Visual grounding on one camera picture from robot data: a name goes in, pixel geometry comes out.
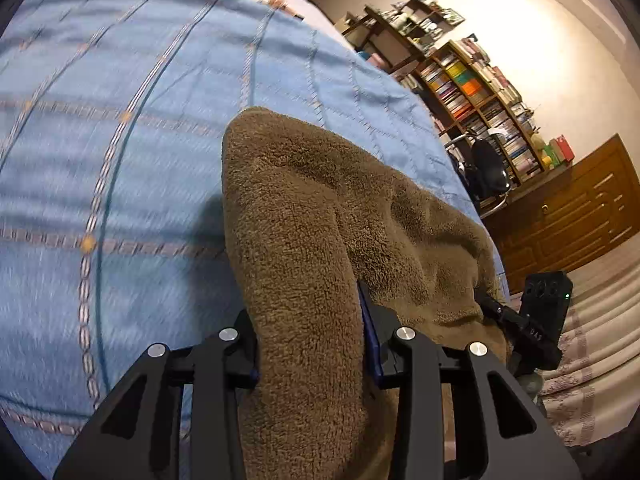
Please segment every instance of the cabinet door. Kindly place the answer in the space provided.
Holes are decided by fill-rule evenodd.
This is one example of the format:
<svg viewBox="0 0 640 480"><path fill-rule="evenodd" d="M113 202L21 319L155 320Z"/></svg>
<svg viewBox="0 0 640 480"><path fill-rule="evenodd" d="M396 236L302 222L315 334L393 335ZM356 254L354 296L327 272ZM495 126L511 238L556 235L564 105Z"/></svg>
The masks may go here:
<svg viewBox="0 0 640 480"><path fill-rule="evenodd" d="M511 294L532 272L573 270L640 230L640 184L620 136L485 219Z"/></svg>

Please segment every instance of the fuzzy brown towel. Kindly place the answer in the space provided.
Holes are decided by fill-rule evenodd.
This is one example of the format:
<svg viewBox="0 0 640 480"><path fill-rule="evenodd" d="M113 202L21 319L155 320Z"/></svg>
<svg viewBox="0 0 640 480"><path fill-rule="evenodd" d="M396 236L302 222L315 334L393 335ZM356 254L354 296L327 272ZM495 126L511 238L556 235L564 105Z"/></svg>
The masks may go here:
<svg viewBox="0 0 640 480"><path fill-rule="evenodd" d="M476 285L498 294L484 229L338 135L263 108L232 121L222 157L226 251L260 349L239 415L248 478L386 478L397 395L364 376L356 279L434 341L504 358L474 303Z"/></svg>

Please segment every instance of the bedsheet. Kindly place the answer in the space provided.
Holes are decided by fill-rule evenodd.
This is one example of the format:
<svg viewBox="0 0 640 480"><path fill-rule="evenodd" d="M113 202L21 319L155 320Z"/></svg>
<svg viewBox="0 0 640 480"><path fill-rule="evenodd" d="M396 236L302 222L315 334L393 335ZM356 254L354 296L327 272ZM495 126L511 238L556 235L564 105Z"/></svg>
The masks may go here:
<svg viewBox="0 0 640 480"><path fill-rule="evenodd" d="M0 413L48 478L149 344L235 319L221 141L252 105L337 132L479 222L418 98L284 13L25 0L0 39ZM188 418L186 402L185 438Z"/></svg>

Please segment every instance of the shelf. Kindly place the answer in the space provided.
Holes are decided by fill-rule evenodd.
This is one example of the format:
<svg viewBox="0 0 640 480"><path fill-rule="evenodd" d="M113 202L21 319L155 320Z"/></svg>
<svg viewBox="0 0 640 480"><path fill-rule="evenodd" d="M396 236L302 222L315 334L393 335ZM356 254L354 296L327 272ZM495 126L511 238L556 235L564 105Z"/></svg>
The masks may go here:
<svg viewBox="0 0 640 480"><path fill-rule="evenodd" d="M445 72L445 74L446 74L446 75L447 75L447 77L450 79L450 81L452 81L452 82L453 82L453 84L458 88L458 90L460 90L460 93L464 96L464 98L465 98L465 99L469 102L469 104L471 104L471 106L472 106L471 110L469 110L469 111L465 112L464 114L462 114L462 115L461 115L460 117L458 117L458 118L456 118L456 117L453 115L453 113L450 113L450 111L449 111L449 113L450 113L450 115L451 115L451 118L452 118L454 121L456 121L457 123L459 123L460 121L463 121L463 120L464 120L464 118L466 118L469 114L472 114L473 112L475 112L475 111L476 111L476 105L475 105L475 104L473 104L473 103L469 100L469 96L468 96L468 95L466 94L466 92L462 89L462 86L460 86L460 85L458 84L458 82L457 82L455 79L453 79L453 78L449 75L449 73ZM433 89L431 89L431 87L429 87L429 90L430 90L431 92L433 92L433 93L436 95L436 98L438 99L438 101L440 101L440 103L441 103L442 105L444 105L444 102L440 99L440 97L439 97L439 95L436 93L436 91L435 91L435 90L433 90Z"/></svg>
<svg viewBox="0 0 640 480"><path fill-rule="evenodd" d="M369 41L369 43L367 43L366 46L370 46L373 50L376 51L376 54L378 54L382 58L382 61L384 61L389 66L391 66L391 62L388 60L388 57L382 54L382 51L378 47L376 47L375 43L373 43L372 41Z"/></svg>
<svg viewBox="0 0 640 480"><path fill-rule="evenodd" d="M399 30L397 30L393 25L391 25L391 23L389 23L385 18L380 16L378 12L376 12L374 9L372 9L369 6L365 6L364 10L370 17L375 19L376 22L378 22L386 30L388 30L392 36L394 36L398 41L400 41L400 43L404 43L407 49L414 56L425 57L424 52L420 48L418 48L418 46L414 44L413 41L409 40L409 38L407 38L404 34L401 34Z"/></svg>
<svg viewBox="0 0 640 480"><path fill-rule="evenodd" d="M443 48L448 48L450 51L452 51L454 54L456 54L463 61L463 63L465 63L467 65L467 68L469 70L471 70L474 74L476 74L476 76L479 77L480 80L483 81L489 89L491 89L492 91L494 90L493 87L491 86L491 84L484 77L484 75L482 75L482 73L478 72L478 70L476 70L476 68L471 65L471 63L473 61L469 57L468 53L466 53L464 50L460 49L460 47L458 47L453 41L449 41L446 44L446 46L444 46ZM436 60L436 62L437 62L437 64L442 66L442 64L440 63L440 60ZM500 104L502 105L504 110L507 112L508 117L513 121L513 123L515 124L516 128L518 129L519 134L526 140L527 144L529 145L529 149L531 150L531 153L533 154L537 164L539 165L540 168L542 168L542 173L545 173L546 171L549 171L549 170L547 170L545 168L544 164L542 164L542 159L540 158L540 155L538 154L536 149L533 147L533 143L531 142L531 136L529 135L529 133L527 133L523 129L522 125L518 122L516 116L514 115L513 111L511 110L511 106L505 102L505 100L502 98L502 96L500 94L498 94L497 92L494 92L494 96L492 96L491 99L485 100L486 102L482 102L478 107L484 106L485 104L487 104L489 101L491 101L494 98L497 98L498 101L500 101ZM487 126L490 127L488 122L486 121L486 118L484 116L482 118L487 123Z"/></svg>
<svg viewBox="0 0 640 480"><path fill-rule="evenodd" d="M459 126L458 124L452 124L451 126L448 126L447 128L445 128L444 131L442 132L442 134L449 133L449 131L452 130L453 128L457 128L457 129L461 130L462 126Z"/></svg>
<svg viewBox="0 0 640 480"><path fill-rule="evenodd" d="M418 7L420 10L422 10L422 12L425 12L427 14L427 18L431 19L431 16L433 16L435 14L436 16L439 17L441 22L446 22L446 23L448 23L450 25L450 23L447 22L447 20L444 19L442 14L440 14L437 10L431 9L431 7L428 6L422 0L409 0L407 3L404 4L405 7L409 7L413 12L415 12L416 9L414 9L414 7L412 7L413 5L415 5L415 7Z"/></svg>
<svg viewBox="0 0 640 480"><path fill-rule="evenodd" d="M434 91L433 89L431 89L431 87L428 85L428 83L422 78L422 74L420 74L419 72L414 71L414 77L416 79L418 79L418 81L421 83L422 88L424 88L426 91L431 92L431 94L437 99L437 101L440 103L440 105L447 111L447 114L449 115L449 117L451 118L451 120L453 121L453 124L450 124L448 128L452 127L452 126L460 126L460 124L458 124L458 120L453 116L453 114L451 113L451 110L449 110L447 108L447 105L444 104L444 101L440 98L440 96L437 94L436 91Z"/></svg>
<svg viewBox="0 0 640 480"><path fill-rule="evenodd" d="M476 108L482 108L485 104L489 104L491 101L493 101L495 98L497 98L498 95L497 94L492 94L490 95L487 99L485 99L484 101L480 101L476 106Z"/></svg>
<svg viewBox="0 0 640 480"><path fill-rule="evenodd" d="M461 123L462 121L464 121L465 119L467 119L469 116L475 114L478 110L476 110L475 108L471 108L471 110L463 113L462 115L460 115L460 117L457 118L457 121L459 123Z"/></svg>
<svg viewBox="0 0 640 480"><path fill-rule="evenodd" d="M495 142L498 144L498 146L500 147L500 151L502 152L502 154L504 155L504 158L507 159L507 162L509 163L509 166L511 166L511 169L513 170L513 174L516 176L516 178L518 179L518 182L520 183L520 185L522 185L524 183L524 181L526 179L523 178L522 174L516 169L516 165L513 163L513 161L509 158L509 154L507 153L507 150L504 149L504 146L502 145L502 143L500 142L500 139L495 136L494 137Z"/></svg>

